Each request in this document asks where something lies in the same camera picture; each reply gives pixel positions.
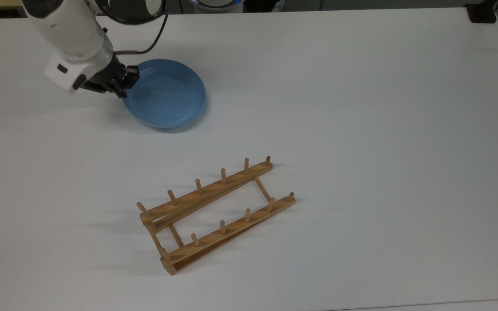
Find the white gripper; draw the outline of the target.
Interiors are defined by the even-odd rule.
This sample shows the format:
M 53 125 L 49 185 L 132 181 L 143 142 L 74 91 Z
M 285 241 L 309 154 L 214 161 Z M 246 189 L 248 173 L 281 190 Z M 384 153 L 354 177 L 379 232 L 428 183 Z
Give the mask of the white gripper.
M 93 57 L 79 62 L 68 61 L 56 51 L 44 73 L 69 94 L 85 89 L 119 98 L 126 98 L 125 88 L 132 88 L 140 78 L 138 67 L 120 64 L 112 47 L 103 47 Z

